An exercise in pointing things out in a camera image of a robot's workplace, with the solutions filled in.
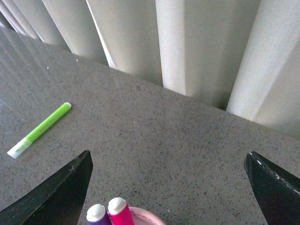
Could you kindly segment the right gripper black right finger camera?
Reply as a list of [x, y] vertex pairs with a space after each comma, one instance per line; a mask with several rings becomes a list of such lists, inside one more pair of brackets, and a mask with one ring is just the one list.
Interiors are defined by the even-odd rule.
[[300, 223], [300, 179], [252, 151], [244, 169], [259, 207], [269, 225]]

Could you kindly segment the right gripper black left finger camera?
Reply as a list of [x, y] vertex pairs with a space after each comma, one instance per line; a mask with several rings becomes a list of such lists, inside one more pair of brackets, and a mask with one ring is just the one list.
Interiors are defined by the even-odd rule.
[[2, 225], [76, 225], [93, 162], [89, 150], [71, 160], [24, 197], [0, 212]]

